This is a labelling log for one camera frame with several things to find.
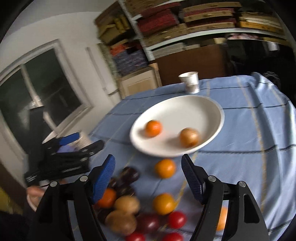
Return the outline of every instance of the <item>window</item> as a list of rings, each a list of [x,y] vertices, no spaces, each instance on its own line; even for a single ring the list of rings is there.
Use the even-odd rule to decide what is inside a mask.
[[[45,106],[45,139],[61,134],[90,108],[57,41],[31,51],[4,72],[0,73],[0,122],[22,154],[28,152],[29,109]]]

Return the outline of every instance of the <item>blue tablecloth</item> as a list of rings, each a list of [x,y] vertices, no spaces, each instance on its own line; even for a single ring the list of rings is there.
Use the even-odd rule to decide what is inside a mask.
[[[105,148],[92,158],[91,167],[101,165],[111,153],[116,158],[115,175],[127,165],[137,168],[142,176],[133,186],[145,211],[152,211],[155,196],[172,193],[178,201],[177,210],[188,216],[187,224],[180,230],[188,241],[202,206],[194,200],[185,181],[181,157],[174,158],[177,173],[170,179],[160,179],[154,173],[154,165],[160,158],[137,151],[129,139],[130,128],[141,113],[161,101],[181,95],[186,95],[184,84],[174,84],[122,100],[90,134],[94,141],[106,141]],[[222,182],[236,184],[244,180],[263,212],[271,241],[277,240],[296,213],[294,106],[258,73],[200,80],[198,95],[208,96],[222,106],[225,123],[213,141],[190,154],[191,159]],[[73,210],[70,215],[76,240],[80,240]],[[107,240],[120,239],[105,226],[102,229]],[[163,227],[161,231],[171,230]],[[217,232],[215,240],[221,236],[222,232]]]

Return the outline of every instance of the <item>window frame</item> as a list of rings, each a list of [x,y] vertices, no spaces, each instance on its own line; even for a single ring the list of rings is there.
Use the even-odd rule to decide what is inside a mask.
[[[18,70],[21,70],[25,85],[27,87],[28,92],[30,93],[32,97],[32,103],[36,107],[43,106],[42,100],[37,95],[31,81],[29,78],[29,75],[27,73],[25,63],[30,61],[31,59],[37,57],[38,55],[53,49],[56,55],[56,58],[63,70],[63,73],[70,84],[72,90],[74,91],[75,95],[79,99],[81,105],[74,110],[69,116],[67,116],[58,126],[56,126],[49,116],[48,113],[44,113],[43,118],[45,122],[49,125],[49,127],[53,130],[47,138],[45,138],[44,142],[52,139],[55,136],[63,136],[65,132],[69,130],[73,125],[75,125],[79,119],[81,119],[86,113],[88,113],[92,108],[93,105],[91,104],[89,97],[87,96],[84,88],[82,87],[81,83],[79,82],[78,78],[76,77],[76,74],[72,68],[72,66],[69,63],[69,60],[62,48],[62,45],[58,39],[53,40],[51,42],[48,42],[46,44],[43,44],[28,53],[24,54],[17,60],[15,60],[12,64],[7,66],[1,73],[0,73],[0,86],[14,73],[16,73]],[[0,132],[4,136],[5,140],[9,143],[11,148],[13,149],[14,153],[19,158],[24,158],[26,153],[16,140],[15,136],[11,132],[8,124],[6,123],[2,112],[0,110]]]

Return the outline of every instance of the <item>plate rim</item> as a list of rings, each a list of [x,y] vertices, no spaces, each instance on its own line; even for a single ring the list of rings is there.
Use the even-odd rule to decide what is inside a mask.
[[[166,158],[166,157],[170,157],[170,158],[172,158],[172,157],[178,157],[178,156],[182,156],[182,155],[185,154],[184,152],[180,152],[180,153],[178,153],[178,154],[173,154],[173,155],[166,155],[166,156],[158,155],[158,154],[154,154],[154,153],[152,153],[152,152],[149,152],[149,151],[143,150],[143,149],[141,148],[141,146],[137,145],[136,142],[134,141],[134,139],[132,138],[132,130],[134,129],[134,126],[135,126],[136,121],[137,121],[137,120],[138,120],[138,119],[139,119],[139,118],[140,118],[140,117],[141,117],[146,111],[150,110],[151,108],[153,108],[154,106],[156,106],[156,105],[158,105],[158,104],[160,104],[160,103],[162,103],[162,102],[165,102],[165,101],[168,101],[168,100],[171,100],[171,99],[175,99],[175,98],[180,98],[180,97],[182,98],[182,97],[184,97],[184,96],[191,96],[191,97],[197,97],[197,98],[204,98],[204,99],[207,99],[208,101],[211,101],[213,104],[215,104],[215,105],[217,106],[217,108],[218,108],[219,111],[220,111],[220,115],[221,115],[220,124],[219,124],[217,130],[215,131],[215,133],[214,133],[214,134],[213,134],[213,135],[212,135],[207,141],[205,141],[204,143],[202,143],[202,144],[200,144],[200,145],[198,145],[198,146],[196,146],[196,147],[193,147],[193,148],[187,150],[185,153],[190,154],[190,153],[193,153],[193,152],[199,150],[200,148],[202,148],[202,147],[204,147],[205,145],[207,145],[208,143],[210,143],[210,142],[211,142],[211,141],[212,141],[212,140],[213,140],[213,139],[219,134],[219,132],[221,131],[221,129],[222,129],[223,125],[224,125],[225,114],[224,114],[224,110],[223,110],[222,106],[221,106],[217,101],[215,101],[215,100],[213,100],[213,99],[211,99],[211,98],[209,98],[209,97],[207,97],[207,96],[200,96],[200,95],[182,95],[182,96],[176,96],[176,97],[173,97],[173,98],[169,98],[169,99],[163,100],[163,101],[161,101],[161,102],[159,102],[159,103],[157,103],[157,104],[155,104],[155,105],[149,107],[149,108],[148,108],[147,110],[145,110],[141,115],[139,115],[138,118],[134,121],[134,123],[133,123],[133,125],[132,125],[132,127],[131,127],[131,129],[130,129],[129,137],[130,137],[130,140],[131,140],[132,145],[133,145],[138,151],[140,151],[140,152],[142,152],[142,153],[144,153],[144,154],[150,155],[150,156],[154,156],[154,157],[164,157],[164,158]]]

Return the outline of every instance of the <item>cup rim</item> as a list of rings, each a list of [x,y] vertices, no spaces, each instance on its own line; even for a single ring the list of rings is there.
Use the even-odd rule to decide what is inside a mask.
[[[180,74],[179,78],[191,77],[196,74],[198,74],[198,72],[196,72],[196,71],[186,72],[186,73]]]

